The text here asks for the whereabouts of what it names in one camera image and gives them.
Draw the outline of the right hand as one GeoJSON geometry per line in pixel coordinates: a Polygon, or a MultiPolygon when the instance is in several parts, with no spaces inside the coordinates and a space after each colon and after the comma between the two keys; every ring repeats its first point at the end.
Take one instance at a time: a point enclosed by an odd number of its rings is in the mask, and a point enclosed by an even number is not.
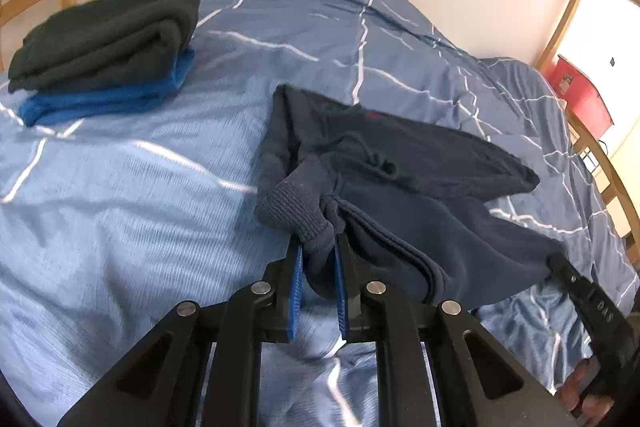
{"type": "Polygon", "coordinates": [[[614,372],[598,365],[598,359],[583,359],[555,394],[567,412],[577,413],[584,426],[628,426],[631,418],[616,399],[626,383],[626,371],[614,372]]]}

